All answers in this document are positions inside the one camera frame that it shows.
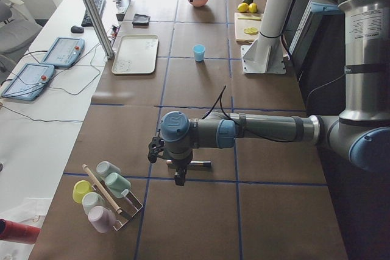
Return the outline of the green cup on rack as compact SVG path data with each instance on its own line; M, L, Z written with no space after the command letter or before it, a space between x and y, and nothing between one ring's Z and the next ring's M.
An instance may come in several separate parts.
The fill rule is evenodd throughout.
M116 172L110 173L105 179L104 179L106 187L110 190L110 192L116 197L116 198L123 198L122 192L124 190L130 190L131 183L126 178L124 178L122 175Z

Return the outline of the blue teach pendant near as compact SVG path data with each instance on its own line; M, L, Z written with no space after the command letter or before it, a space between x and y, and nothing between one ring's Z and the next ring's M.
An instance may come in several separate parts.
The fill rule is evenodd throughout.
M54 73L54 65L26 63L6 86L1 97L33 101L49 85Z

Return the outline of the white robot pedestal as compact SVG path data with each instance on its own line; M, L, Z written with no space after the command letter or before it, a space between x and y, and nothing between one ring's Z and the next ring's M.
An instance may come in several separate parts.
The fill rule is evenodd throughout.
M293 0L267 0L258 38L241 46L243 73L285 74L281 37Z

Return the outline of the yellow cup on rack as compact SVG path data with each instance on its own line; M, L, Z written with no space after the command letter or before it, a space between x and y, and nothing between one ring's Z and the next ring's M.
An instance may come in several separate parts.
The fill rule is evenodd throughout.
M73 200L76 203L81 204L83 197L92 191L93 191L93 188L92 188L92 185L89 181L80 180L80 181L76 182L74 187L73 187L73 192L72 192Z

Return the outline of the blue teach pendant far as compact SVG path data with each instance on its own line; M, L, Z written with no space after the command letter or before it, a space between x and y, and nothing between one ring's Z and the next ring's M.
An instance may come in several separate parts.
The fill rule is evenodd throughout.
M75 64L85 47L83 38L58 37L43 57L41 64L69 68Z

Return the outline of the grey folded cloth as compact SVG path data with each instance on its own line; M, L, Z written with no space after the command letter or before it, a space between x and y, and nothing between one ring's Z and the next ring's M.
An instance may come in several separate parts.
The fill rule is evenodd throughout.
M133 16L132 25L136 27L147 27L149 25L150 18L151 17L149 15L136 13Z

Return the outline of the red bottle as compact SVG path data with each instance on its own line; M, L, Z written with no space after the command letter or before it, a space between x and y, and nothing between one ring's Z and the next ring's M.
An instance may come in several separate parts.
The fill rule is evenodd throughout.
M41 229L38 227L1 219L2 241L34 244L40 231Z

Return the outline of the grey cup on rack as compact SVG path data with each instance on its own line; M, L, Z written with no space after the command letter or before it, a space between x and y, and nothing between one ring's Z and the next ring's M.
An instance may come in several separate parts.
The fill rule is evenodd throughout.
M96 166L96 173L103 179L114 172L121 175L120 168L110 163L109 161L101 161Z

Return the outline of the aluminium frame post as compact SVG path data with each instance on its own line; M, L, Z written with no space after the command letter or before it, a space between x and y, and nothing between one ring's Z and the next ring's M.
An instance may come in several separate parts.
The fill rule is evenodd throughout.
M85 4L86 10L91 18L91 22L94 28L94 31L96 32L96 35L99 39L99 42L101 46L104 49L105 56L108 60L111 60L115 53L112 49L110 40L107 36L107 33L104 29L103 23L101 21L101 17L98 14L97 8L94 4L93 0L83 0L83 3Z

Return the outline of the pink cup on rack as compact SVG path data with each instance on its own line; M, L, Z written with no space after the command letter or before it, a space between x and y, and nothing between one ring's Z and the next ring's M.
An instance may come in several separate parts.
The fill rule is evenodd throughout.
M113 229L116 221L115 214L103 206L95 206L88 213L88 220L99 233L107 233Z

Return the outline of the white cup on rack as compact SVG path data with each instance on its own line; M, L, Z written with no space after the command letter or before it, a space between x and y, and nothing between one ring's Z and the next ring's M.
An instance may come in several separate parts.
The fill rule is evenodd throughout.
M88 215L95 206L105 206L105 200L97 192L89 192L84 195L82 206L85 214Z

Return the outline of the black computer mouse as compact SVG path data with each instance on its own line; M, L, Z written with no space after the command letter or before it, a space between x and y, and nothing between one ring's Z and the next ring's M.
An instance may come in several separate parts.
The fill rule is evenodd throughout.
M84 33L84 28L80 26L72 26L71 33Z

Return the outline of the wooden cutting board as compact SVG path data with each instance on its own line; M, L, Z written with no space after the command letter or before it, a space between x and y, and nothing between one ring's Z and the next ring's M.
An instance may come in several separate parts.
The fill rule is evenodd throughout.
M235 13L235 40L253 42L258 38L263 20L261 13Z

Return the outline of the blue teach pendant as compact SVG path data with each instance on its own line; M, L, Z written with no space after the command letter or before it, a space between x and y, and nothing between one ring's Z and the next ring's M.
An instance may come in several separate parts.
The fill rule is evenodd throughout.
M58 37L43 57L41 64L69 68L75 64L85 47L83 38Z
M54 65L26 63L6 86L1 97L33 101L49 85L54 73Z

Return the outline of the yellow lemon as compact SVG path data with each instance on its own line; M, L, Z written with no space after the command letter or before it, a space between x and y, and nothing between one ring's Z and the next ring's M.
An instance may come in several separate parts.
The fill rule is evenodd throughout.
M245 2L242 2L237 6L237 11L240 13L245 13L248 11L248 9L249 9L249 5Z
M257 4L256 3L251 3L251 4L249 4L249 6L248 6L248 12L250 12L250 13L257 13L258 12L258 6L257 6Z

